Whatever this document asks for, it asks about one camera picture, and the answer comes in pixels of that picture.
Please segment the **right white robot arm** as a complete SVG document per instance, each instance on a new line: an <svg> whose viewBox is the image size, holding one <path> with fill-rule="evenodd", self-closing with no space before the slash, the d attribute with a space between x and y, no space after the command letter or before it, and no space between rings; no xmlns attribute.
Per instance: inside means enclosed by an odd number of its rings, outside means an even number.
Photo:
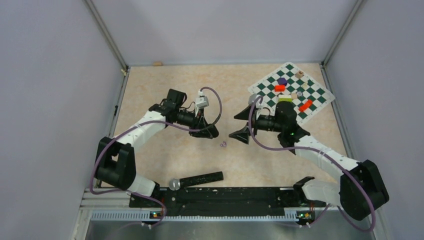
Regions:
<svg viewBox="0 0 424 240"><path fill-rule="evenodd" d="M354 220L363 220L390 200L377 165L371 160L358 161L344 156L320 143L297 122L297 112L291 102L276 105L274 115L261 114L261 107L251 103L236 114L236 120L246 121L244 128L229 135L248 144L258 131L277 133L280 150L309 160L335 181L326 182L305 177L296 186L293 200L299 206L320 201L342 208Z"/></svg>

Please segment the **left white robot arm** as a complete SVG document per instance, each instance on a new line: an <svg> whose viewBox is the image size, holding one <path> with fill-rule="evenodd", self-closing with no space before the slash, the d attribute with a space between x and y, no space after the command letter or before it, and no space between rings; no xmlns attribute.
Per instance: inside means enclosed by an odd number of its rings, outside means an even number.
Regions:
<svg viewBox="0 0 424 240"><path fill-rule="evenodd" d="M115 137L103 137L98 144L94 167L90 180L99 180L113 186L112 191L126 191L141 196L149 207L160 202L160 185L137 173L136 151L158 132L167 127L186 131L191 137L214 139L219 136L216 124L222 113L219 112L212 123L208 123L204 110L209 100L204 90L218 93L211 87L202 87L194 100L194 110L183 107L187 94L169 89L160 103L152 105L144 116Z"/></svg>

